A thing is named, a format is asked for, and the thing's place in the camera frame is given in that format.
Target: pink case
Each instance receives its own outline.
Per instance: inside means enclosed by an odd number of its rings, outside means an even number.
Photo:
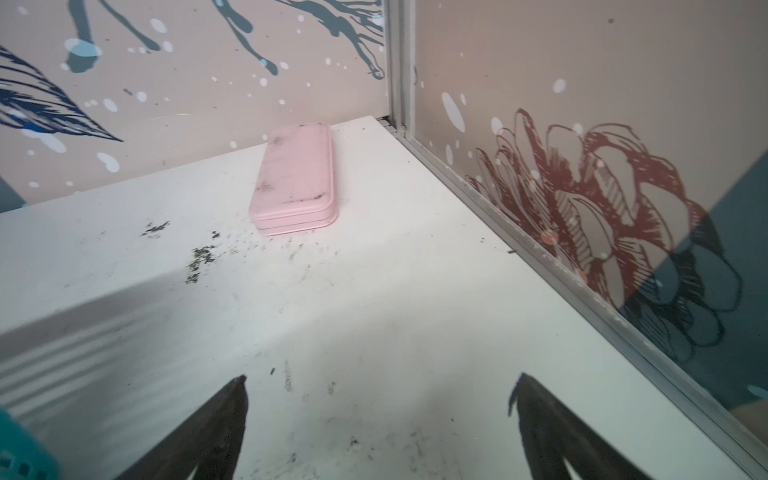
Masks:
[[[250,202],[259,231],[278,235],[320,228],[338,216],[330,126],[301,124],[272,132]]]

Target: white shelf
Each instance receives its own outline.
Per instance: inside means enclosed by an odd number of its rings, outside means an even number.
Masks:
[[[333,134],[313,232],[250,222],[265,145],[0,215],[0,404],[65,478],[114,476],[241,374],[235,478],[528,478],[523,371],[658,480],[746,478],[376,120]]]

